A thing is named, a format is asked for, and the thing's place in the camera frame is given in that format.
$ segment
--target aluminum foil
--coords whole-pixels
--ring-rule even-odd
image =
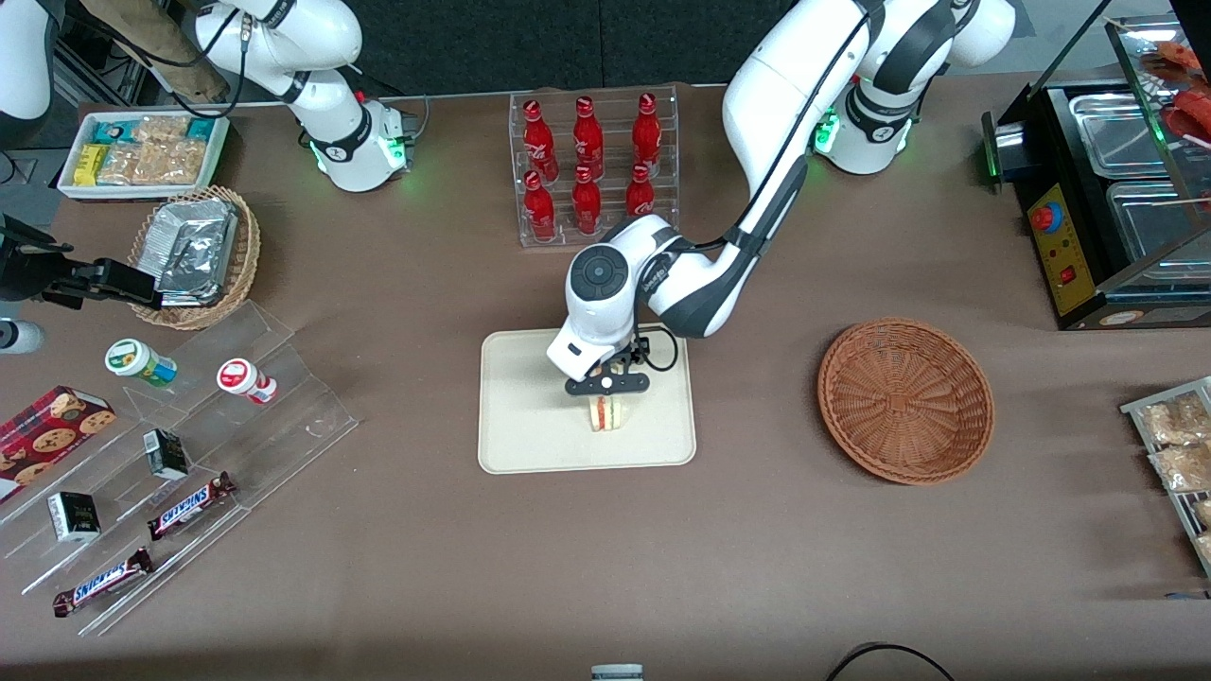
[[[137,268],[156,277],[165,307],[212,305],[223,297],[240,214],[222,199],[161,206]]]

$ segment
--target round wicker basket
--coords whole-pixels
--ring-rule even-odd
[[[866,470],[905,485],[966,473],[988,448],[988,379],[953,338],[885,317],[845,330],[816,384],[825,425]]]
[[[199,201],[202,199],[223,199],[230,201],[240,211],[240,224],[236,227],[236,241],[231,248],[231,258],[228,262],[226,280],[223,282],[223,297],[218,303],[208,308],[163,308],[150,310],[140,305],[131,305],[134,314],[143,321],[157,326],[168,326],[178,331],[197,331],[213,326],[223,317],[231,314],[240,303],[248,297],[252,290],[252,280],[257,275],[257,258],[260,256],[260,228],[257,227],[257,217],[248,210],[248,204],[243,199],[223,187],[207,187],[200,191],[191,191],[173,196],[168,202]],[[148,227],[151,224],[153,211],[134,238],[134,246],[126,258],[127,264],[134,267],[139,253],[143,252],[143,240],[147,238]]]

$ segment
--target small black box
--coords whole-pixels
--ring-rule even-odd
[[[148,456],[151,475],[166,480],[180,480],[189,475],[189,462],[180,439],[156,428],[143,434],[143,452]]]
[[[101,536],[97,504],[92,497],[76,492],[59,492],[46,499],[51,507],[51,525],[59,542],[86,542]]]

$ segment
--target coca-cola bottle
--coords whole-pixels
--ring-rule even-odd
[[[559,162],[555,160],[555,136],[551,127],[543,120],[543,107],[530,99],[522,104],[526,115],[526,154],[530,167],[543,177],[543,182],[552,183],[559,177]]]
[[[576,166],[576,185],[572,189],[572,206],[576,212],[576,229],[582,234],[595,234],[602,216],[602,191],[593,182],[589,166]]]
[[[576,97],[576,125],[572,128],[572,139],[576,143],[576,162],[589,166],[593,179],[606,174],[606,142],[602,124],[593,115],[593,101],[589,97]]]
[[[543,187],[543,178],[535,171],[526,171],[526,221],[538,241],[555,239],[555,201]]]
[[[660,119],[656,118],[656,96],[639,95],[639,116],[631,128],[635,162],[648,166],[648,177],[660,174]]]
[[[656,202],[656,191],[648,182],[648,166],[635,164],[631,168],[631,184],[626,187],[626,214],[645,216]]]

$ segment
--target brown tablecloth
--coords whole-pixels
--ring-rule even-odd
[[[821,679],[868,640],[968,680],[1198,676],[1209,603],[1161,596],[1206,583],[1117,407],[1211,373],[1211,331],[1055,331],[1012,195],[977,179],[978,116],[1023,82],[939,79],[877,177],[813,165],[731,321],[690,344],[693,462],[499,477],[476,463],[480,344],[557,326],[572,258],[517,244],[507,98],[436,101],[415,171],[365,195],[316,172],[288,110],[240,109],[217,182],[260,221],[253,298],[365,423],[101,639],[0,563],[5,677]],[[722,90],[679,93],[706,240],[745,183]],[[64,201],[53,229],[125,257],[149,210]],[[2,414],[59,383],[120,395],[110,342],[186,338],[115,303],[25,309],[50,339],[0,360]],[[958,481],[872,479],[823,430],[825,348],[883,315],[988,374],[997,433]]]

